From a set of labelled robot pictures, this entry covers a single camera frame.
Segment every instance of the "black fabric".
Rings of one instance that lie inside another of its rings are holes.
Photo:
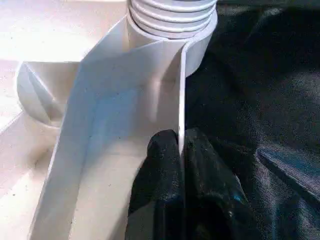
[[[220,7],[246,31],[220,21],[187,78],[186,127],[238,176],[262,239],[320,239],[320,12]]]
[[[125,239],[181,239],[184,214],[177,137],[172,130],[161,131],[151,138],[147,157],[134,180]]]
[[[132,186],[125,239],[260,239],[238,178],[197,129],[185,133],[184,159],[182,166],[172,130],[151,138]]]
[[[184,166],[173,131],[151,139],[126,239],[318,240],[320,12],[218,10],[186,80]]]

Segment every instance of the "ribbed pipe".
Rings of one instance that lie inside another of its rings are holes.
[[[170,39],[191,38],[216,12],[217,0],[131,0],[130,13],[144,31]]]

